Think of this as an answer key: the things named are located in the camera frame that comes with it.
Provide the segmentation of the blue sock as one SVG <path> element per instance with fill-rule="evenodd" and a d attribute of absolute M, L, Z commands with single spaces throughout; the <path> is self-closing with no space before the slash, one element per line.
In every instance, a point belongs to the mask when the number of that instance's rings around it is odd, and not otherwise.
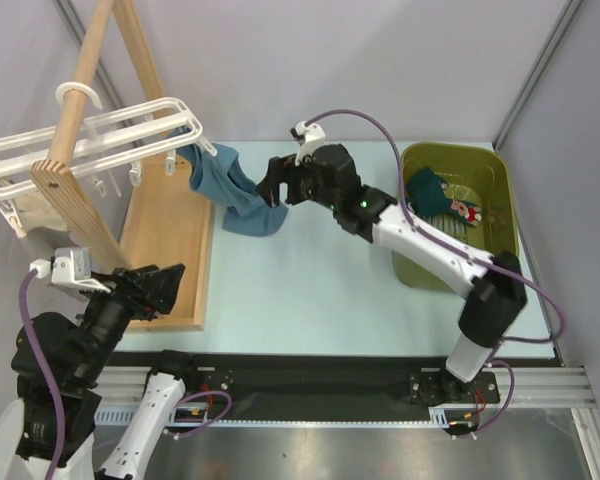
<path fill-rule="evenodd" d="M 176 154 L 191 166 L 189 188 L 225 208 L 222 228 L 249 237 L 267 237 L 282 227 L 288 208 L 269 206 L 260 196 L 256 183 L 242 170 L 239 152 L 213 143 L 213 156 L 196 144 L 181 146 Z"/>

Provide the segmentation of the dark green sock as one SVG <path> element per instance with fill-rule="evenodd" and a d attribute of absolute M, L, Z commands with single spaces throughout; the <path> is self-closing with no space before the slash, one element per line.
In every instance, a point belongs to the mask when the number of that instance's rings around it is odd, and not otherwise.
<path fill-rule="evenodd" d="M 414 174 L 405 184 L 407 201 L 420 218 L 453 214 L 452 200 L 446 196 L 447 182 L 430 168 Z"/>

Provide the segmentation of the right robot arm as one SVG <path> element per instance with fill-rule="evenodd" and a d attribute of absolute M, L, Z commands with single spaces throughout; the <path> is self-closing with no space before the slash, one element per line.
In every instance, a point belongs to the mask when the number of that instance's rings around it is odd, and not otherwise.
<path fill-rule="evenodd" d="M 341 144 L 318 147 L 304 158 L 271 158 L 258 191 L 269 206 L 312 201 L 329 209 L 344 231 L 410 259 L 463 298 L 460 335 L 440 383 L 453 401 L 476 391 L 476 377 L 527 305 L 515 254 L 492 255 L 416 219 L 397 198 L 363 183 Z"/>

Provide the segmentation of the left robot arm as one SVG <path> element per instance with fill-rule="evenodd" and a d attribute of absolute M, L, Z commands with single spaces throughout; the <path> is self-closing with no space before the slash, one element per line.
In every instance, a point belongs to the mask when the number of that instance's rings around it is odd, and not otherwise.
<path fill-rule="evenodd" d="M 193 355 L 173 350 L 158 355 L 131 423 L 99 468 L 92 466 L 95 414 L 102 400 L 95 388 L 129 323 L 171 312 L 185 267 L 148 265 L 94 274 L 95 288 L 87 294 L 80 324 L 56 312 L 30 316 L 28 287 L 52 271 L 45 260 L 32 263 L 19 288 L 23 326 L 11 368 L 24 418 L 16 453 L 35 478 L 141 479 L 176 404 L 199 391 Z"/>

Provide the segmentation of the beige grey sock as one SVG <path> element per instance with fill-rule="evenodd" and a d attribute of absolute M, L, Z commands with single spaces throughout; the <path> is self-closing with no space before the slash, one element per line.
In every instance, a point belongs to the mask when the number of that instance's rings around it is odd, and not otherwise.
<path fill-rule="evenodd" d="M 49 260 L 57 249 L 76 247 L 70 229 L 41 194 L 17 197 L 8 222 L 31 260 Z"/>

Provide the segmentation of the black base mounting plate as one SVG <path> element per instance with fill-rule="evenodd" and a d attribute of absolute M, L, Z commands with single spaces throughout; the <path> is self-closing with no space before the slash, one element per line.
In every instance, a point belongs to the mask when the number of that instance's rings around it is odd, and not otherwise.
<path fill-rule="evenodd" d="M 449 403 L 496 405 L 494 374 L 463 383 L 439 363 L 344 357 L 197 355 L 185 367 L 188 394 L 211 390 L 212 413 L 256 422 L 420 421 Z"/>

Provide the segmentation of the green sock with reindeer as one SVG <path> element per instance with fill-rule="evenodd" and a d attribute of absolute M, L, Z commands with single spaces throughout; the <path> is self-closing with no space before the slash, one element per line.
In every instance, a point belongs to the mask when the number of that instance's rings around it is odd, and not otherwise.
<path fill-rule="evenodd" d="M 465 225 L 477 228 L 482 222 L 482 208 L 472 202 L 449 196 L 449 184 L 442 183 L 441 186 L 449 204 L 448 212 Z"/>

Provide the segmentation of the olive green plastic basket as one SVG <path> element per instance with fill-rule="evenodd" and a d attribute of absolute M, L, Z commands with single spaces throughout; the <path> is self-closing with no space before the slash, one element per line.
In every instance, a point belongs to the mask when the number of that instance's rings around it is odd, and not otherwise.
<path fill-rule="evenodd" d="M 509 172 L 497 154 L 421 142 L 406 148 L 402 160 L 405 199 L 419 219 L 493 255 L 519 253 Z"/>

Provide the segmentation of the wooden drying rack frame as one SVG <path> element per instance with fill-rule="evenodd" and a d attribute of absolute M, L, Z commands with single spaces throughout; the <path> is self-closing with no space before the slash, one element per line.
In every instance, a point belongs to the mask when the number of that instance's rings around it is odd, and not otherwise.
<path fill-rule="evenodd" d="M 73 81 L 92 84 L 108 23 L 116 20 L 136 75 L 149 100 L 165 91 L 141 19 L 131 1 L 98 1 L 81 41 Z M 165 155 L 143 161 L 143 180 L 133 189 L 122 237 L 116 240 L 70 171 L 83 123 L 87 94 L 70 89 L 60 97 L 60 116 L 49 152 L 30 172 L 40 193 L 67 222 L 81 243 L 106 270 L 182 263 L 186 270 L 171 313 L 150 323 L 134 321 L 132 329 L 201 331 L 205 325 L 211 261 L 213 207 L 188 187 L 189 169 L 177 161 L 175 173 L 164 173 Z"/>

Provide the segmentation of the aluminium rail frame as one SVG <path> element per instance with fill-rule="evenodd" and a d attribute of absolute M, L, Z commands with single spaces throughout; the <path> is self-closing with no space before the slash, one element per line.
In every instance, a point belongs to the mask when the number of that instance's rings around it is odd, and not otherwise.
<path fill-rule="evenodd" d="M 110 403 L 102 403 L 95 414 L 98 427 L 127 427 L 138 410 L 138 390 L 148 370 L 144 367 L 109 367 L 105 381 L 126 381 L 127 394 L 119 394 Z M 502 400 L 508 400 L 509 412 L 515 409 L 568 409 L 575 422 L 586 463 L 594 479 L 600 479 L 600 416 L 589 379 L 582 367 L 518 367 L 509 375 L 504 368 L 491 368 L 493 381 Z M 467 412 L 469 404 L 444 404 L 430 407 L 416 420 L 377 421 L 274 421 L 220 420 L 217 428 L 286 428 L 286 429 L 434 429 L 450 427 L 450 414 Z"/>

